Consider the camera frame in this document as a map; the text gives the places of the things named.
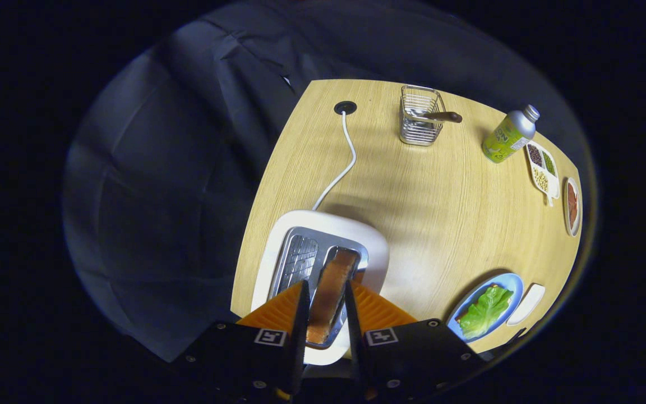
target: white divided tray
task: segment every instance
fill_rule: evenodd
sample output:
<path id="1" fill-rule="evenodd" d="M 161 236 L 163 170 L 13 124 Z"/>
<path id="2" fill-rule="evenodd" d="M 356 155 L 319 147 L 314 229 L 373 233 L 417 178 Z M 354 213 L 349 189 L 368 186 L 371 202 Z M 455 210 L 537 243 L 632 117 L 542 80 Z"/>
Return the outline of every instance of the white divided tray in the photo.
<path id="1" fill-rule="evenodd" d="M 530 173 L 533 176 L 533 184 L 543 194 L 547 195 L 548 205 L 552 206 L 552 199 L 560 197 L 559 172 L 555 159 L 547 149 L 538 145 L 535 141 L 529 141 L 525 145 L 525 151 L 528 156 L 528 164 L 530 164 Z"/>

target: green vegetable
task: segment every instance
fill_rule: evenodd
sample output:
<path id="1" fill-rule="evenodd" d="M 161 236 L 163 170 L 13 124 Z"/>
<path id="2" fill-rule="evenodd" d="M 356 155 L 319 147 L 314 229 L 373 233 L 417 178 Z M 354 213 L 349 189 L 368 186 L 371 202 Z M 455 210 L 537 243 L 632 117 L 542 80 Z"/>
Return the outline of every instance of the green vegetable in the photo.
<path id="1" fill-rule="evenodd" d="M 477 300 L 477 304 L 471 304 L 467 314 L 461 317 L 460 328 L 462 328 L 463 337 L 471 339 L 486 333 L 510 306 L 507 300 L 512 296 L 513 292 L 504 287 L 488 287 Z"/>

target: wooden table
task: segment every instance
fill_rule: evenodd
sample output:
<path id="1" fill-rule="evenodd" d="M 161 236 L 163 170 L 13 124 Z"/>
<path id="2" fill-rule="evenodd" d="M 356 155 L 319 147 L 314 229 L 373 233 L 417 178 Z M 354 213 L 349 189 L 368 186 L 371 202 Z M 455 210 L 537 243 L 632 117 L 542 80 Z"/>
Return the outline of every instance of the wooden table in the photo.
<path id="1" fill-rule="evenodd" d="M 482 103 L 441 92 L 462 123 L 446 123 L 431 146 L 398 139 L 400 87 L 396 82 L 318 80 L 308 86 L 280 135 L 259 186 L 238 258 L 231 311 L 251 312 L 262 251 L 285 212 L 310 209 L 350 159 L 341 116 L 333 106 L 357 103 L 348 131 L 356 166 L 330 191 L 319 210 L 377 228 L 390 246 L 380 294 L 416 319 L 447 320 L 472 287 L 506 270 L 545 286 L 535 310 L 516 327 L 501 325 L 470 343 L 486 351 L 530 328 L 553 304 L 572 269 L 579 236 L 567 235 L 563 200 L 553 207 L 533 186 L 524 151 L 500 164 L 481 143 L 505 117 Z M 535 141 L 556 161 L 561 183 L 577 168 L 550 141 Z"/>

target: power cord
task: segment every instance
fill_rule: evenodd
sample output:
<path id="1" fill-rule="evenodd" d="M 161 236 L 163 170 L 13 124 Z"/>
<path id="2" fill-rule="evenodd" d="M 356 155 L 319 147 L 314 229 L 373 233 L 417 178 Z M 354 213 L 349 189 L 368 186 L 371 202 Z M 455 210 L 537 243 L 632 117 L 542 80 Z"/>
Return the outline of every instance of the power cord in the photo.
<path id="1" fill-rule="evenodd" d="M 320 198 L 318 198 L 316 204 L 313 205 L 313 210 L 318 210 L 318 207 L 321 205 L 321 202 L 323 202 L 325 195 L 328 195 L 328 192 L 335 186 L 335 184 L 337 184 L 341 178 L 348 174 L 348 171 L 350 171 L 350 169 L 353 168 L 353 166 L 356 164 L 356 148 L 353 147 L 353 142 L 350 140 L 350 135 L 348 134 L 348 126 L 345 124 L 345 111 L 343 111 L 341 115 L 343 116 L 343 134 L 345 135 L 345 139 L 348 140 L 348 146 L 350 146 L 350 151 L 353 154 L 353 159 L 351 159 L 350 164 L 348 164 L 344 171 L 341 172 L 341 174 L 338 175 L 338 177 L 336 177 L 336 179 L 334 179 L 331 184 L 328 184 L 328 187 L 326 187 L 325 191 L 323 191 L 323 194 L 321 194 Z"/>

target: wire utensil holder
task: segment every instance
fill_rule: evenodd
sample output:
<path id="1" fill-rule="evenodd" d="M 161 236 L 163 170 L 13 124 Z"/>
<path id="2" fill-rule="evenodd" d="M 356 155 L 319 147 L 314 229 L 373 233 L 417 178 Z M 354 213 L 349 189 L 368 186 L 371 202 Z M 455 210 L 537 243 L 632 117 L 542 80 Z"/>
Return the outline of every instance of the wire utensil holder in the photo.
<path id="1" fill-rule="evenodd" d="M 431 112 L 446 112 L 439 92 L 419 85 L 403 85 L 400 90 L 400 140 L 410 145 L 432 145 L 443 123 L 422 117 Z"/>

